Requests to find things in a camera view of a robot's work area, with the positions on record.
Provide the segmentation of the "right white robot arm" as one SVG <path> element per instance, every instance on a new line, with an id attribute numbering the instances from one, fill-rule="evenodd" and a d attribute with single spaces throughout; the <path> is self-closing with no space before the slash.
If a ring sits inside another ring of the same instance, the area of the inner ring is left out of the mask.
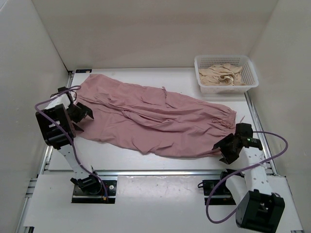
<path id="1" fill-rule="evenodd" d="M 276 232 L 285 209 L 285 201 L 271 188 L 267 179 L 263 146 L 253 137 L 254 130 L 247 123 L 238 123 L 231 133 L 214 145 L 227 165 L 241 158 L 245 168 L 228 173 L 211 190 L 206 204 L 219 188 L 231 193 L 237 207 L 230 213 L 238 227 L 261 233 Z"/>

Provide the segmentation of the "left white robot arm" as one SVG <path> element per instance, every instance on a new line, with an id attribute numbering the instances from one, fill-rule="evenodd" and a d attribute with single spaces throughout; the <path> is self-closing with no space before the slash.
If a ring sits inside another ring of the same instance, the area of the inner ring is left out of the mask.
<path id="1" fill-rule="evenodd" d="M 58 88 L 48 100 L 35 105 L 35 117 L 45 143 L 62 154 L 73 170 L 75 176 L 70 181 L 83 192 L 106 197 L 104 182 L 92 166 L 86 167 L 81 162 L 74 144 L 77 132 L 84 131 L 77 123 L 86 117 L 94 118 L 93 111 L 71 95 L 80 89 L 79 85 Z"/>

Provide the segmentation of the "pink trousers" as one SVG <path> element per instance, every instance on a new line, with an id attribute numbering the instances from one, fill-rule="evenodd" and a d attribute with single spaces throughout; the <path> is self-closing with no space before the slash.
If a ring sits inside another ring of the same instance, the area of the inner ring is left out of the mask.
<path id="1" fill-rule="evenodd" d="M 142 154 L 194 159 L 216 153 L 214 144 L 233 133 L 236 112 L 222 105 L 91 74 L 77 101 L 93 111 L 80 136 Z"/>

